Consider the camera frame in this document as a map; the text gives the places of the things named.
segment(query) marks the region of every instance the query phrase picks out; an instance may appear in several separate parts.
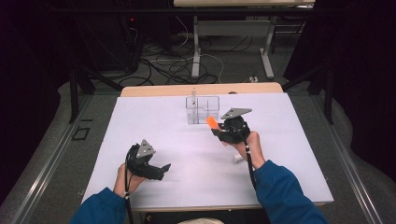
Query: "person's hand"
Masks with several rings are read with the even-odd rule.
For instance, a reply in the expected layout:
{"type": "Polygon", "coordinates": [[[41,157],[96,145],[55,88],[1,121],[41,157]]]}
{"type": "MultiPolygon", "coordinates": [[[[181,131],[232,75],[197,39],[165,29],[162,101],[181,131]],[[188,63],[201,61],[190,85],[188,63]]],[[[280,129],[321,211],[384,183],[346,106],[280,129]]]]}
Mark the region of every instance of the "person's hand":
{"type": "MultiPolygon", "coordinates": [[[[248,159],[244,142],[230,145],[238,150],[239,154],[241,154],[245,161],[248,159]]],[[[260,143],[260,136],[257,132],[250,132],[249,136],[247,137],[247,145],[250,149],[252,165],[255,169],[259,169],[264,165],[265,158],[262,155],[262,145],[260,143]]]]}
{"type": "MultiPolygon", "coordinates": [[[[139,185],[146,180],[145,177],[140,177],[137,175],[132,175],[130,171],[128,171],[128,181],[131,178],[131,182],[129,185],[129,192],[133,193],[139,185]]],[[[114,184],[113,192],[120,195],[121,198],[125,196],[125,164],[122,164],[119,167],[119,171],[117,173],[116,183],[114,184]]]]}

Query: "table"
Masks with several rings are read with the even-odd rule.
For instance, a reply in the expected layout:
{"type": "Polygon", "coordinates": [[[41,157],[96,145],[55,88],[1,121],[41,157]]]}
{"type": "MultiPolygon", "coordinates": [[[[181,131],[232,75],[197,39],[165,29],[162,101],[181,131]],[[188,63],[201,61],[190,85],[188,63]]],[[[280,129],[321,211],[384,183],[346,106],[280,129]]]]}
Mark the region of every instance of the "table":
{"type": "MultiPolygon", "coordinates": [[[[315,0],[175,0],[175,7],[281,7],[313,5],[315,0]]],[[[274,35],[276,17],[268,21],[199,21],[194,17],[194,59],[192,77],[199,76],[201,49],[199,35],[256,35],[265,36],[264,48],[260,49],[265,75],[274,78],[268,52],[274,35]]]]}
{"type": "Polygon", "coordinates": [[[230,106],[251,107],[253,111],[243,117],[251,130],[261,134],[266,159],[291,169],[314,203],[333,201],[290,98],[276,83],[125,88],[115,105],[83,201],[104,187],[113,187],[128,149],[145,138],[157,151],[150,164],[172,166],[162,181],[145,181],[132,195],[134,211],[261,207],[247,163],[234,163],[237,152],[224,147],[207,125],[187,123],[185,100],[192,88],[197,95],[217,95],[220,115],[230,106]]]}

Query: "wrist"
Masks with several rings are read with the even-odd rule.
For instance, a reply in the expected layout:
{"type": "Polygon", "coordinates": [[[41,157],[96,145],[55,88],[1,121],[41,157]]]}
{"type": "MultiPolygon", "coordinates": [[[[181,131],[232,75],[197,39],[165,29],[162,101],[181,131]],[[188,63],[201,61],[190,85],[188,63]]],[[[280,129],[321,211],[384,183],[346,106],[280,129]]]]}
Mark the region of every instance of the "wrist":
{"type": "Polygon", "coordinates": [[[265,164],[265,159],[264,158],[259,158],[255,161],[252,161],[252,165],[254,167],[254,169],[259,169],[260,167],[262,167],[265,164]]]}
{"type": "Polygon", "coordinates": [[[119,195],[121,198],[125,197],[125,190],[121,188],[114,188],[113,192],[119,195]]]}

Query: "cable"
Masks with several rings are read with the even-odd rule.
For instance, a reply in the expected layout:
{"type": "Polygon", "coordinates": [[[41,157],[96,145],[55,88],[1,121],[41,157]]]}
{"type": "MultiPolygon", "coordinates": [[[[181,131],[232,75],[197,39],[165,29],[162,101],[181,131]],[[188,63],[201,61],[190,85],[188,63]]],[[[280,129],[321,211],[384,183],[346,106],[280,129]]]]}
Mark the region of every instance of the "cable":
{"type": "Polygon", "coordinates": [[[131,184],[131,179],[128,181],[128,160],[131,157],[131,149],[129,149],[128,153],[126,154],[125,157],[125,175],[124,175],[124,181],[125,181],[125,205],[126,209],[128,212],[128,218],[129,218],[129,223],[134,224],[134,214],[132,213],[132,208],[131,208],[131,200],[129,198],[129,185],[131,184]]]}
{"type": "Polygon", "coordinates": [[[192,64],[192,63],[186,63],[185,65],[180,66],[185,69],[188,69],[189,73],[187,75],[176,75],[170,71],[165,71],[165,70],[155,66],[151,61],[144,59],[144,58],[142,58],[142,63],[145,63],[145,64],[151,66],[160,75],[163,75],[164,77],[166,77],[167,81],[165,82],[165,85],[169,85],[171,80],[175,81],[176,83],[182,83],[182,84],[198,84],[199,82],[204,81],[209,77],[214,78],[214,81],[212,81],[210,83],[216,83],[218,81],[218,78],[216,76],[210,75],[207,73],[206,67],[201,63],[200,63],[200,65],[205,69],[205,73],[196,79],[193,79],[191,77],[191,71],[187,68],[187,65],[192,64]]]}
{"type": "Polygon", "coordinates": [[[143,51],[148,51],[150,53],[142,53],[142,57],[150,57],[150,56],[162,55],[162,54],[163,55],[182,57],[182,56],[185,56],[185,55],[189,54],[193,50],[192,43],[190,42],[189,45],[186,46],[187,43],[189,43],[188,42],[188,38],[183,38],[182,44],[178,45],[178,47],[176,49],[173,49],[173,50],[164,50],[161,46],[156,45],[156,44],[152,44],[151,46],[148,46],[148,47],[143,49],[143,51]],[[179,54],[178,52],[176,52],[177,49],[187,49],[188,51],[183,53],[183,54],[179,54]]]}
{"type": "Polygon", "coordinates": [[[245,151],[247,153],[247,166],[248,166],[248,173],[250,175],[250,181],[251,184],[253,185],[253,188],[256,189],[256,179],[254,178],[254,174],[253,174],[253,163],[251,161],[251,156],[250,156],[250,148],[248,146],[248,142],[247,139],[239,132],[239,130],[237,130],[235,127],[230,126],[235,132],[238,133],[238,135],[244,140],[244,144],[245,144],[245,151]]]}
{"type": "Polygon", "coordinates": [[[181,43],[181,45],[179,45],[176,49],[174,49],[174,51],[180,49],[183,45],[185,45],[187,43],[187,41],[189,40],[189,30],[187,29],[187,26],[181,21],[181,19],[179,17],[176,17],[176,19],[178,21],[180,21],[180,24],[184,26],[184,29],[186,30],[186,39],[184,40],[183,43],[181,43]]]}
{"type": "Polygon", "coordinates": [[[201,49],[207,50],[207,51],[215,51],[215,52],[229,52],[229,51],[244,51],[246,49],[248,49],[251,44],[253,43],[253,36],[250,36],[250,42],[247,44],[246,47],[244,47],[243,49],[236,49],[238,48],[243,42],[245,42],[245,40],[248,39],[248,35],[245,36],[244,39],[242,39],[235,47],[231,48],[231,49],[209,49],[212,46],[212,43],[209,41],[210,46],[208,48],[202,48],[201,45],[201,49]]]}
{"type": "MultiPolygon", "coordinates": [[[[219,62],[221,62],[221,70],[220,70],[220,72],[219,72],[219,76],[216,77],[216,80],[218,80],[219,83],[221,84],[220,76],[221,76],[221,74],[222,74],[222,72],[223,72],[223,70],[224,70],[224,63],[223,63],[223,61],[222,61],[221,59],[219,59],[219,58],[213,56],[213,55],[210,55],[210,54],[202,54],[201,56],[209,56],[209,57],[212,57],[212,58],[218,60],[219,62]]],[[[188,60],[191,60],[191,59],[193,59],[193,57],[190,57],[190,58],[187,58],[187,59],[155,60],[155,61],[149,61],[149,62],[150,62],[150,63],[175,62],[175,63],[172,63],[172,64],[167,64],[167,65],[170,65],[170,66],[171,66],[169,69],[171,69],[171,68],[173,68],[173,67],[177,67],[177,66],[180,66],[180,67],[182,67],[183,69],[188,69],[188,68],[187,68],[187,65],[192,64],[192,63],[188,63],[187,61],[188,61],[188,60]],[[186,62],[186,64],[184,64],[184,65],[176,65],[178,62],[186,62]]],[[[205,69],[205,74],[198,77],[198,82],[199,82],[199,80],[201,80],[201,78],[203,78],[203,77],[204,77],[204,79],[207,78],[207,77],[214,77],[214,75],[210,75],[210,74],[207,73],[207,69],[206,69],[206,67],[205,67],[202,63],[199,63],[199,64],[205,69]]],[[[189,77],[189,81],[187,81],[186,84],[197,84],[198,82],[192,81],[191,78],[189,77]]]]}
{"type": "Polygon", "coordinates": [[[156,60],[151,61],[151,62],[157,63],[162,66],[172,66],[172,65],[176,65],[179,62],[185,62],[187,64],[188,63],[187,60],[192,59],[192,57],[186,59],[183,56],[178,56],[179,59],[158,59],[159,57],[160,57],[160,55],[157,57],[156,60]]]}
{"type": "Polygon", "coordinates": [[[154,83],[152,83],[152,81],[149,80],[151,75],[152,75],[152,71],[151,71],[151,67],[150,66],[148,67],[148,70],[149,70],[148,77],[126,77],[126,78],[123,78],[122,80],[120,80],[119,84],[121,84],[121,82],[123,82],[125,80],[128,80],[128,79],[143,79],[144,81],[139,83],[139,84],[136,84],[136,86],[142,86],[146,82],[149,82],[151,84],[151,86],[154,86],[154,83]]]}

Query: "clear plastic box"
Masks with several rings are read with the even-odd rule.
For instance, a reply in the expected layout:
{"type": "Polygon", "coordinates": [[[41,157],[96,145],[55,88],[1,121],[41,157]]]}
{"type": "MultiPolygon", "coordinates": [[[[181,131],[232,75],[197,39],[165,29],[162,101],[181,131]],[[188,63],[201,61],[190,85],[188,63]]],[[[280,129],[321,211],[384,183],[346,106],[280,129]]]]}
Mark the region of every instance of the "clear plastic box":
{"type": "Polygon", "coordinates": [[[186,111],[189,124],[206,124],[206,119],[212,116],[218,120],[218,96],[189,96],[186,97],[186,111]]]}

